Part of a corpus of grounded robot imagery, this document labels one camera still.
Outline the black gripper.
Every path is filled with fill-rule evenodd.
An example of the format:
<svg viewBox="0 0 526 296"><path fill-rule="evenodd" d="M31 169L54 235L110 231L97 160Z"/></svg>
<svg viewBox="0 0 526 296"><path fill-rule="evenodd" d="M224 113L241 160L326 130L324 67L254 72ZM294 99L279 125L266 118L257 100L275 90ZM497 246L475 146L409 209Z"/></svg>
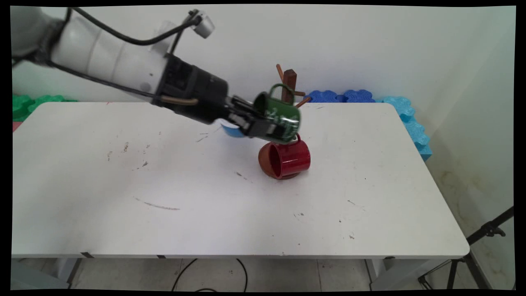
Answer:
<svg viewBox="0 0 526 296"><path fill-rule="evenodd" d="M225 80L176 56L168 54L166 58L154 106L206 125L225 119L248 137L289 138L287 125L282 120L261 117L249 101L239 96L229 97Z"/></svg>

